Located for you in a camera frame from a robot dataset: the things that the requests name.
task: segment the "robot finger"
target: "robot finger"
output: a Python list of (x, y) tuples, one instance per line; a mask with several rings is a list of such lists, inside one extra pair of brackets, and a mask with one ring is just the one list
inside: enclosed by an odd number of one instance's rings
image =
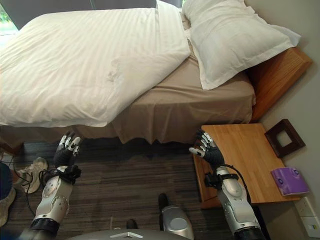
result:
[(215, 142), (213, 141), (213, 139), (211, 138), (211, 136), (209, 135), (209, 133), (205, 132), (204, 135), (205, 135), (206, 138), (208, 139), (209, 144), (210, 144), (212, 147), (215, 147), (216, 144), (215, 144)]
[(207, 149), (208, 148), (208, 145), (206, 143), (205, 140), (201, 139), (200, 142), (202, 143), (202, 145)]
[(74, 148), (73, 153), (72, 153), (72, 154), (73, 154), (73, 157), (78, 156), (79, 150), (80, 150), (80, 147), (79, 147), (79, 146), (76, 146), (76, 147)]
[(68, 136), (68, 138), (66, 139), (65, 144), (64, 144), (66, 148), (69, 147), (70, 142), (72, 141), (72, 138), (74, 137), (74, 135), (75, 135), (75, 133), (72, 132), (72, 133)]
[(60, 142), (59, 142), (59, 145), (58, 145), (58, 147), (57, 147), (57, 149), (56, 149), (57, 152), (60, 151), (61, 149), (65, 148), (65, 141), (66, 141), (67, 136), (68, 136), (69, 134), (70, 134), (70, 132), (67, 131), (67, 132), (62, 136), (62, 138), (61, 138), (61, 140), (60, 140)]
[(68, 146), (68, 150), (73, 152), (76, 147), (78, 147), (79, 143), (80, 143), (81, 138), (80, 137), (76, 137), (70, 144), (70, 146)]
[(198, 140), (204, 140), (205, 141), (205, 143), (207, 144), (207, 145), (209, 145), (210, 144), (210, 141), (208, 140), (208, 138), (206, 137), (206, 135), (204, 134), (205, 132), (204, 131), (202, 131), (202, 132), (200, 132), (199, 130), (197, 131), (197, 134), (196, 134), (196, 138), (198, 139)]
[(200, 150), (200, 149), (197, 149), (197, 148), (194, 148), (194, 147), (190, 147), (189, 148), (189, 152), (192, 153), (192, 154), (196, 154), (200, 157), (204, 157), (205, 156), (205, 152)]
[(201, 149), (202, 151), (206, 152), (206, 148), (200, 144), (198, 141), (194, 144), (196, 146), (197, 149)]

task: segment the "wooden headboard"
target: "wooden headboard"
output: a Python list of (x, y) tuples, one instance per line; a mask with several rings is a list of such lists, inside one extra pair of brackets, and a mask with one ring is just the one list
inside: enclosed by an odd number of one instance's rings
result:
[(257, 122), (311, 65), (312, 60), (296, 47), (249, 68), (246, 72), (255, 91), (251, 122)]

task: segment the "power outlet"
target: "power outlet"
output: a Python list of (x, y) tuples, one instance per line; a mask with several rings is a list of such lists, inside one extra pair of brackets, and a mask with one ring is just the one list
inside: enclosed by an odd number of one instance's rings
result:
[(299, 201), (294, 202), (295, 208), (298, 211), (300, 217), (314, 217), (316, 213), (312, 208), (309, 199), (304, 196)]
[(311, 238), (320, 238), (320, 222), (316, 216), (301, 217), (304, 228)]

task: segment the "robotic arm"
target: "robotic arm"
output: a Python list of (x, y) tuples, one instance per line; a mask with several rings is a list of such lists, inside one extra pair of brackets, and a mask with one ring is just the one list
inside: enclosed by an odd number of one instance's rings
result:
[[(205, 159), (213, 174), (207, 173), (205, 184), (217, 189), (217, 196), (224, 209), (225, 218), (236, 240), (265, 240), (260, 225), (251, 207), (250, 195), (241, 174), (231, 165), (225, 164), (224, 157), (207, 132), (197, 132), (199, 142), (189, 151)], [(230, 174), (228, 168), (236, 170), (244, 186), (239, 184), (238, 175)]]
[(53, 158), (56, 168), (40, 173), (42, 184), (46, 183), (42, 200), (30, 228), (21, 234), (20, 240), (54, 239), (60, 223), (68, 214), (73, 184), (81, 174), (78, 166), (74, 165), (81, 139), (74, 136), (74, 133), (67, 132), (62, 137)]

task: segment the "dark gray carpet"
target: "dark gray carpet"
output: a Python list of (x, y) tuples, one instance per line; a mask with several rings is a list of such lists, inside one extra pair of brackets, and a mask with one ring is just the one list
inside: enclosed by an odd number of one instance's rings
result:
[[(18, 170), (36, 157), (51, 161), (57, 143), (26, 143), (14, 158)], [(118, 139), (87, 139), (81, 145), (76, 164), (82, 169), (70, 199), (70, 211), (60, 226), (57, 240), (76, 235), (125, 228), (135, 219), (139, 228), (159, 229), (158, 195), (166, 193), (170, 203), (188, 215), (197, 240), (231, 240), (232, 234), (222, 209), (200, 209), (200, 195), (188, 145), (149, 145), (136, 139), (121, 144)], [(41, 190), (29, 195), (36, 211)], [(20, 233), (32, 222), (25, 195), (17, 191), (8, 223), (2, 230)]]

